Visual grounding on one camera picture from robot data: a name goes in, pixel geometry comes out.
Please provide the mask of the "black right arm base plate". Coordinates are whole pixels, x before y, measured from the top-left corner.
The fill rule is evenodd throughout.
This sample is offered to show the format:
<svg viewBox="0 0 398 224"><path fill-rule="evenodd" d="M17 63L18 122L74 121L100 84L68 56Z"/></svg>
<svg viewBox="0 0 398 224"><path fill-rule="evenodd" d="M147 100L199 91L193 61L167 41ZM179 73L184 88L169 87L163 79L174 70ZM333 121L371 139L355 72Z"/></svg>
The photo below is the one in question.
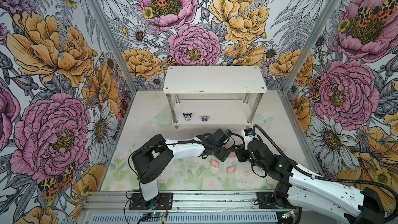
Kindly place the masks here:
<svg viewBox="0 0 398 224"><path fill-rule="evenodd" d="M278 209L273 193L268 191L259 191L256 193L256 200L254 205L258 206L259 209Z"/></svg>

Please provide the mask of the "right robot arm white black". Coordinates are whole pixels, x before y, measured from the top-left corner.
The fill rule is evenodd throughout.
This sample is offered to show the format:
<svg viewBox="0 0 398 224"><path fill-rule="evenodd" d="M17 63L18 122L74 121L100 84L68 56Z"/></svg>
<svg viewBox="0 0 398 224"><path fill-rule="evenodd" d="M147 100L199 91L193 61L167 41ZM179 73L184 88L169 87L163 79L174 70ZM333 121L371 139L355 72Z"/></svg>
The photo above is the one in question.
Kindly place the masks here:
<svg viewBox="0 0 398 224"><path fill-rule="evenodd" d="M278 207L301 207L342 224L383 224L385 212L376 191L354 188L322 177L282 155L274 154L252 128L241 132L243 145L236 152L278 182L270 202Z"/></svg>

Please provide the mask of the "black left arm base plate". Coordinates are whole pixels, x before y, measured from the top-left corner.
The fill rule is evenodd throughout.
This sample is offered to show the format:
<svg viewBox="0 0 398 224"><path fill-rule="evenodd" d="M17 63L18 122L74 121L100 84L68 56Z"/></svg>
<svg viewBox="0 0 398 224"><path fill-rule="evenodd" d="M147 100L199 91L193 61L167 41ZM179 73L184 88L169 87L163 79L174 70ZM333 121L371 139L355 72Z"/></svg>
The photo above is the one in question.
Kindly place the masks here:
<svg viewBox="0 0 398 224"><path fill-rule="evenodd" d="M155 198L145 201L141 193L132 194L128 209L131 211L171 210L173 193L159 193Z"/></svg>

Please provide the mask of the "purple black-eared figure toy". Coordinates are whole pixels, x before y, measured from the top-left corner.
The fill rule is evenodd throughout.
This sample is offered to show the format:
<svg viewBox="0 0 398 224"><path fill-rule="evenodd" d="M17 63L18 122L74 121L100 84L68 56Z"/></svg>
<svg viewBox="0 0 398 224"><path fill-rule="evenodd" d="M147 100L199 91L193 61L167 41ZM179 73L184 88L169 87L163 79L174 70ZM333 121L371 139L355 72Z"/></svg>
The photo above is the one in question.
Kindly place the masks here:
<svg viewBox="0 0 398 224"><path fill-rule="evenodd" d="M192 113L183 113L183 117L186 122L189 122L192 119Z"/></svg>

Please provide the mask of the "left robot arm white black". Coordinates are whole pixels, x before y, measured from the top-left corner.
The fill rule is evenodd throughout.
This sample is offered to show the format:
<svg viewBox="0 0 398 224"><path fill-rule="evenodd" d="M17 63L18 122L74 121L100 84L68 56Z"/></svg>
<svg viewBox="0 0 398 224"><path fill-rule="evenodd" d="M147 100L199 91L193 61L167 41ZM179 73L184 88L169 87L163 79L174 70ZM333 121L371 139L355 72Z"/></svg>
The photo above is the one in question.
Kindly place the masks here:
<svg viewBox="0 0 398 224"><path fill-rule="evenodd" d="M215 156L218 160L225 161L230 153L241 150L241 146L236 144L226 147L232 136L234 133L231 131L218 129L213 134L205 133L180 141L165 139L161 134L152 137L129 157L137 175L141 199L146 203L159 199L158 177L173 160Z"/></svg>

